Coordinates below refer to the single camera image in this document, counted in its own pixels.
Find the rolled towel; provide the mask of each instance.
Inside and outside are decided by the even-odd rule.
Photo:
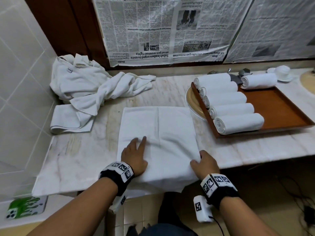
[[[238,103],[229,105],[213,106],[209,109],[212,119],[225,115],[242,115],[254,113],[254,106],[251,103]]]
[[[242,89],[266,89],[276,86],[277,76],[273,73],[246,75],[241,78]]]
[[[226,115],[216,117],[213,121],[218,133],[222,135],[242,131],[255,131],[262,128],[264,118],[259,113]]]
[[[199,94],[201,98],[203,98],[207,94],[214,93],[232,93],[237,92],[238,86],[234,81],[230,81],[227,83],[213,83],[211,85],[207,85],[199,88]]]
[[[203,75],[194,79],[194,84],[197,89],[210,85],[217,84],[219,82],[230,82],[231,76],[228,73],[213,74],[213,75]]]
[[[202,98],[207,108],[219,105],[246,103],[247,98],[242,92],[207,94]]]

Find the dark pants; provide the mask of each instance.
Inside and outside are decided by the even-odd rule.
[[[167,223],[172,224],[175,226],[178,226],[188,232],[193,232],[195,236],[198,236],[193,230],[191,230],[189,227],[184,225],[178,215],[176,214],[176,211],[173,207],[173,199],[175,197],[175,192],[166,192],[164,194],[164,198],[158,213],[158,223]],[[127,236],[137,236],[137,231],[135,226],[130,226],[127,232]]]

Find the electrical cord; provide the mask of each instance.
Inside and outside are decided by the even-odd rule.
[[[211,216],[208,216],[208,217],[211,218],[211,219],[213,219],[213,220],[218,224],[218,226],[219,226],[220,229],[221,229],[222,235],[224,236],[223,229],[221,228],[219,222],[218,222],[215,218],[213,218],[213,217],[211,217]]]
[[[309,232],[309,230],[310,230],[310,227],[314,226],[314,224],[315,224],[315,208],[314,208],[315,202],[314,202],[314,200],[312,198],[306,196],[305,194],[303,194],[300,185],[292,177],[278,177],[277,176],[277,179],[278,179],[278,182],[281,184],[281,186],[284,188],[284,190],[293,198],[293,200],[297,204],[298,208],[302,211],[302,214],[299,218],[300,225],[306,231],[308,236],[313,236]],[[290,180],[291,182],[294,182],[294,184],[297,186],[298,194],[288,190],[284,184],[284,180]],[[304,221],[306,223],[306,228],[303,226],[301,218],[304,218]]]

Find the newspaper photo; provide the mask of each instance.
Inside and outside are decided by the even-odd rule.
[[[255,0],[225,63],[315,57],[315,0]]]
[[[111,67],[223,61],[252,0],[93,0]]]

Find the wrist strap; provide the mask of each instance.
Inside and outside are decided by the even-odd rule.
[[[118,186],[117,196],[122,196],[134,177],[134,172],[127,163],[118,161],[109,164],[100,172],[99,179],[103,177],[110,178],[115,182]]]
[[[209,204],[217,209],[224,197],[239,197],[238,191],[230,180],[222,174],[207,175],[200,184],[207,195]]]

